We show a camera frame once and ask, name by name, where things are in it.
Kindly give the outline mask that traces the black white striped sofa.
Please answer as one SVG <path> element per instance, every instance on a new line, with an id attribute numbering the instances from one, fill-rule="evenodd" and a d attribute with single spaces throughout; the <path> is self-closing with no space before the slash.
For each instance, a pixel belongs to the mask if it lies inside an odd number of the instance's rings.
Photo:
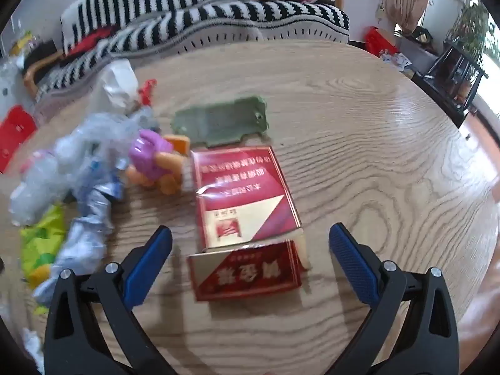
<path id="1" fill-rule="evenodd" d="M 62 48 L 31 65 L 25 86 L 41 99 L 81 84 L 116 58 L 175 55 L 225 43 L 319 39 L 347 43 L 343 0 L 76 0 L 63 11 Z M 66 57 L 98 28 L 119 30 L 80 57 Z"/>

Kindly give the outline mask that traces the red cigarette pack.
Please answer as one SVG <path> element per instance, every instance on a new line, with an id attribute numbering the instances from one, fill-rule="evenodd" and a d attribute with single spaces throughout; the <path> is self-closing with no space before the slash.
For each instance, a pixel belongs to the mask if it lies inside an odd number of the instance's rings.
<path id="1" fill-rule="evenodd" d="M 298 210 L 274 150 L 192 153 L 200 251 L 187 258 L 198 301 L 298 289 L 311 268 Z"/>

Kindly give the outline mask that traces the green flat plastic piece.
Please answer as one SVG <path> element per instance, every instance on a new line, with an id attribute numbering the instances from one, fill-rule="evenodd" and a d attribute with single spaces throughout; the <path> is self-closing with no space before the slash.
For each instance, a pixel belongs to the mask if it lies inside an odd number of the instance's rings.
<path id="1" fill-rule="evenodd" d="M 175 113 L 171 130 L 187 136 L 192 144 L 219 147 L 262 136 L 269 128 L 267 102 L 258 96 L 226 102 L 192 105 Z"/>

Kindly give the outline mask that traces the black plant stand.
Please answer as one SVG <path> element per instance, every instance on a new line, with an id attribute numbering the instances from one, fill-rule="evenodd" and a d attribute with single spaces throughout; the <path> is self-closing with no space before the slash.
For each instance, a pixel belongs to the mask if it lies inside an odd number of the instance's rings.
<path id="1" fill-rule="evenodd" d="M 445 41 L 445 49 L 431 68 L 416 70 L 412 81 L 425 92 L 456 127 L 460 127 L 470 112 L 475 112 L 473 100 L 481 80 L 489 75 L 456 43 Z"/>

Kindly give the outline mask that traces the clear crumpled plastic wrap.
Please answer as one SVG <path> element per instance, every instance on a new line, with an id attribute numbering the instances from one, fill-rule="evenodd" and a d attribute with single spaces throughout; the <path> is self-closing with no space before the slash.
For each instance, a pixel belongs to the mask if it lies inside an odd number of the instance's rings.
<path id="1" fill-rule="evenodd" d="M 70 192 L 89 186 L 84 175 L 93 162 L 102 176 L 126 169 L 128 151 L 140 130 L 158 131 L 153 111 L 144 108 L 130 116 L 98 112 L 87 116 L 69 135 L 48 150 L 28 158 L 20 183 L 10 195 L 8 211 L 16 226 L 37 223 L 56 202 Z"/>

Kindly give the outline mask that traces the green popcorn snack bag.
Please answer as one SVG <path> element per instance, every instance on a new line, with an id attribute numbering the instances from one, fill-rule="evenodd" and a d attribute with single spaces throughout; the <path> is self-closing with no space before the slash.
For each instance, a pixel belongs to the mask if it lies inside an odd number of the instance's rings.
<path id="1" fill-rule="evenodd" d="M 42 219 L 20 231 L 20 263 L 30 289 L 35 289 L 50 275 L 67 228 L 61 204 L 51 206 Z"/>

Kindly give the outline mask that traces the newspaper wad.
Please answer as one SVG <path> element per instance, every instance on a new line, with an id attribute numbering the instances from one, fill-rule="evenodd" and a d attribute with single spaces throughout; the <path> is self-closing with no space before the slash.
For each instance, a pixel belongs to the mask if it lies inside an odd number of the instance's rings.
<path id="1" fill-rule="evenodd" d="M 50 267 L 48 279 L 33 291 L 38 304 L 50 305 L 64 269 L 86 275 L 94 273 L 100 266 L 107 250 L 107 238 L 113 232 L 112 206 L 123 198 L 119 172 L 119 161 L 112 155 L 87 159 L 78 172 L 71 192 L 77 201 L 79 216 L 70 224 L 63 246 Z"/>

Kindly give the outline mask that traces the red cloth on sofa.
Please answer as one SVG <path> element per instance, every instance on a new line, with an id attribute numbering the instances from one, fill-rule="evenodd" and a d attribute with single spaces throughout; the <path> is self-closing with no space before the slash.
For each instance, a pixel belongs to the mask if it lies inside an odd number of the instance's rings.
<path id="1" fill-rule="evenodd" d="M 98 45 L 99 41 L 113 36 L 118 30 L 119 27 L 115 25 L 96 29 L 87 37 L 84 37 L 80 42 L 76 43 L 75 46 L 66 54 L 66 57 L 80 57 L 84 53 L 94 49 L 95 46 Z"/>

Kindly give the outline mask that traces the red pig stool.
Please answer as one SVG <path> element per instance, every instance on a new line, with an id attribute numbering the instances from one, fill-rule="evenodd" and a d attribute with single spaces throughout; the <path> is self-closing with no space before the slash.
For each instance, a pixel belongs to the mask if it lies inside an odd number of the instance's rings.
<path id="1" fill-rule="evenodd" d="M 0 171 L 4 173 L 18 148 L 37 130 L 33 117 L 21 105 L 8 111 L 0 128 Z"/>

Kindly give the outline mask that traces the purple orange toy figure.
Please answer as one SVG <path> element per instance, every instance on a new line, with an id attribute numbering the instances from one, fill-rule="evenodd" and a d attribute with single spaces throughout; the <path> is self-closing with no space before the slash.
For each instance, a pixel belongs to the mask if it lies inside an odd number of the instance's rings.
<path id="1" fill-rule="evenodd" d="M 190 151 L 187 136 L 161 136 L 153 130 L 140 130 L 131 144 L 125 176 L 134 185 L 158 188 L 165 195 L 181 190 L 183 162 Z"/>

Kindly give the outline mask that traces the green potted plant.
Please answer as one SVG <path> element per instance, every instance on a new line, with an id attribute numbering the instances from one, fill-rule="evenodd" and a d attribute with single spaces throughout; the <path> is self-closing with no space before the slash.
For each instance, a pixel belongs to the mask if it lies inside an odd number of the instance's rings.
<path id="1" fill-rule="evenodd" d="M 445 41 L 461 48 L 479 64 L 487 56 L 499 65 L 499 28 L 481 0 L 465 0 Z"/>

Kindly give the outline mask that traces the white paper cup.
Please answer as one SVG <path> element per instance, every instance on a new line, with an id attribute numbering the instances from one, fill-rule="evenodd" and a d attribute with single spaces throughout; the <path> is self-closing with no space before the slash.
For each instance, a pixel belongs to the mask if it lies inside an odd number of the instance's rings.
<path id="1" fill-rule="evenodd" d="M 115 60 L 98 74 L 88 113 L 128 114 L 137 105 L 139 82 L 128 59 Z"/>

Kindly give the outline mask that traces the red plastic strip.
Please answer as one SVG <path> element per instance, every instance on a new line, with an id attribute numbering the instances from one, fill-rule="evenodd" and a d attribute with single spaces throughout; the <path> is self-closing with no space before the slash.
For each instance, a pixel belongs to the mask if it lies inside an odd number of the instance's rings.
<path id="1" fill-rule="evenodd" d="M 138 96 L 139 96 L 139 103 L 142 104 L 143 106 L 152 106 L 152 100 L 153 100 L 153 91 L 154 88 L 157 86 L 157 80 L 156 79 L 149 79 L 146 80 L 143 85 L 138 89 Z"/>

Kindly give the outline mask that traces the red bag on floor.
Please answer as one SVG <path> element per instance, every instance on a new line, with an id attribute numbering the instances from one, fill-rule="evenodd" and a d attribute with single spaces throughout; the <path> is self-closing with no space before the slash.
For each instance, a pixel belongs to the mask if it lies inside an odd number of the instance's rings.
<path id="1" fill-rule="evenodd" d="M 393 33 L 384 29 L 371 26 L 364 35 L 365 49 L 376 57 L 383 54 L 393 55 L 398 53 L 396 38 Z"/>

